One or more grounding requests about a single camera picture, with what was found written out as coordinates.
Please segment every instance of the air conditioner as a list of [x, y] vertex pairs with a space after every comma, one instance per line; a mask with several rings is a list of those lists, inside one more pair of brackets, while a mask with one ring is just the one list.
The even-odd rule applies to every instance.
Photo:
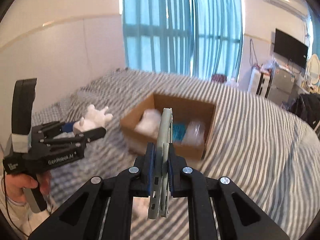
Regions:
[[295, 0], [267, 0], [267, 2], [285, 9], [302, 19], [308, 17], [308, 8], [303, 2], [296, 2]]

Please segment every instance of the striped bedsheet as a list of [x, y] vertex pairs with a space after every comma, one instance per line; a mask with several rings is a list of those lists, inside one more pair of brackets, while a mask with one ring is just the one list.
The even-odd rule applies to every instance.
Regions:
[[[320, 209], [320, 141], [293, 114], [270, 101], [196, 78], [121, 70], [92, 81], [51, 107], [33, 114], [33, 124], [81, 118], [89, 104], [108, 105], [114, 115], [104, 139], [86, 158], [52, 171], [52, 196], [62, 204], [89, 178], [116, 176], [132, 166], [119, 120], [152, 92], [215, 103], [216, 118], [199, 170], [230, 177], [289, 236], [299, 239]], [[131, 239], [188, 239], [186, 199], [170, 199], [169, 218], [133, 214]]]

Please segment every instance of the metal screw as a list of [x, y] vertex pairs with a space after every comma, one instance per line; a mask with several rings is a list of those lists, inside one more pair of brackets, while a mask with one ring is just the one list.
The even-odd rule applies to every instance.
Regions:
[[91, 179], [92, 184], [98, 184], [101, 181], [100, 177], [93, 177]]
[[129, 169], [129, 172], [130, 173], [137, 173], [139, 171], [139, 168], [137, 168], [137, 167], [131, 167], [130, 169]]
[[220, 182], [221, 182], [222, 184], [229, 184], [229, 183], [230, 183], [230, 179], [229, 179], [228, 177], [222, 177], [222, 178], [220, 179]]
[[193, 171], [193, 169], [190, 168], [190, 167], [184, 167], [184, 168], [182, 169], [182, 171], [183, 171], [184, 173], [186, 173], [186, 174], [190, 174], [190, 173]]

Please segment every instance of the television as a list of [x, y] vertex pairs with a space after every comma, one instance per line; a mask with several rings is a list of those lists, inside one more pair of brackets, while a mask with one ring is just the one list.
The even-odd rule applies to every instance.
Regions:
[[273, 51], [286, 57], [300, 67], [306, 68], [308, 46], [278, 29], [276, 29], [275, 47]]

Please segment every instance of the curtain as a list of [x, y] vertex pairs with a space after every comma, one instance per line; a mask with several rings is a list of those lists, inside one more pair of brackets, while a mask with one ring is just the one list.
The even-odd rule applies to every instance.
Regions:
[[123, 0], [127, 66], [190, 75], [189, 0]]
[[123, 0], [123, 31], [130, 68], [238, 76], [241, 0]]
[[309, 8], [313, 27], [312, 54], [317, 54], [320, 58], [320, 21], [311, 8]]
[[243, 44], [241, 0], [193, 0], [196, 47], [193, 75], [237, 78]]

